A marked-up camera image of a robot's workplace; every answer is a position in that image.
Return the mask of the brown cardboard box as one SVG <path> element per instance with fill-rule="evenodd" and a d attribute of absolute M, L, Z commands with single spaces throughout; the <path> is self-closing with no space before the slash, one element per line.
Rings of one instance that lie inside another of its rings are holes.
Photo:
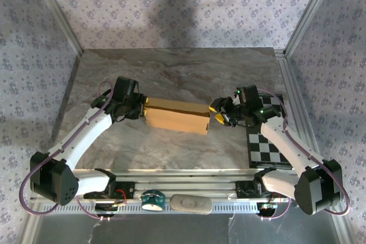
<path fill-rule="evenodd" d="M 202 135 L 208 133 L 208 105 L 149 97 L 144 109 L 147 109 L 144 117 L 150 127 Z"/>

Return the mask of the black and grey chessboard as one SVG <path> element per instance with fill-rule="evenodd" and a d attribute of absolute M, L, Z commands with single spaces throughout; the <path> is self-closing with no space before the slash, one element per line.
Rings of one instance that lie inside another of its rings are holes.
<path fill-rule="evenodd" d="M 283 101 L 282 94 L 276 94 L 278 99 L 270 94 L 260 93 L 259 97 L 264 106 L 272 105 L 284 118 L 286 113 L 280 101 Z M 278 148 L 268 139 L 263 137 L 254 127 L 246 126 L 248 145 L 249 167 L 253 169 L 275 169 L 291 170 L 293 167 L 289 161 L 280 153 Z"/>

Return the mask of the small circuit board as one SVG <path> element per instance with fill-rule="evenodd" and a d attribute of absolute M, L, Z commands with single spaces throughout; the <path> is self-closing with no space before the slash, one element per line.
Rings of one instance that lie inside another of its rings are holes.
<path fill-rule="evenodd" d="M 257 208 L 259 211 L 275 211 L 278 208 L 277 203 L 257 203 Z"/>

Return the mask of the grey metal panel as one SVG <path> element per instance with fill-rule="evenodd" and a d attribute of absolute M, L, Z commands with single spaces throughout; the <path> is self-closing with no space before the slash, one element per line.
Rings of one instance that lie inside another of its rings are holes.
<path fill-rule="evenodd" d="M 141 214 L 98 222 L 83 214 L 41 218 L 32 244 L 340 244 L 327 214 L 290 209 L 261 221 L 250 214 Z"/>

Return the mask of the aluminium extrusion frame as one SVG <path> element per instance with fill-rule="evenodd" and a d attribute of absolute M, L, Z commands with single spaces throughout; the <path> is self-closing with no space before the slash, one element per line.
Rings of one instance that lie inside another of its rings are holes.
<path fill-rule="evenodd" d="M 97 84 L 119 75 L 139 81 L 152 97 L 209 103 L 254 82 L 283 91 L 275 53 L 285 42 L 276 1 L 57 0 L 84 48 L 63 116 L 61 135 L 81 119 Z M 245 130 L 212 122 L 207 135 L 155 129 L 125 120 L 105 131 L 80 168 L 153 169 L 152 187 L 165 194 L 223 191 L 210 168 L 247 166 Z"/>

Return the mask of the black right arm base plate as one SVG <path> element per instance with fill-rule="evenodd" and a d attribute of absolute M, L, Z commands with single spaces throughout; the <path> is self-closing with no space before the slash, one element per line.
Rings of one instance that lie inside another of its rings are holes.
<path fill-rule="evenodd" d="M 235 182 L 235 191 L 237 198 L 285 198 L 284 195 L 273 193 L 268 191 L 265 187 L 262 186 L 261 183 L 256 181 L 236 181 Z"/>

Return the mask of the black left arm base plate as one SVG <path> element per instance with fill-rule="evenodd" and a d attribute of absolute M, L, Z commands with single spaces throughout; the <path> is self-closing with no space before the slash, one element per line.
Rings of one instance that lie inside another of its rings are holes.
<path fill-rule="evenodd" d="M 135 182 L 118 181 L 109 183 L 105 190 L 94 191 L 83 195 L 83 199 L 133 199 Z"/>

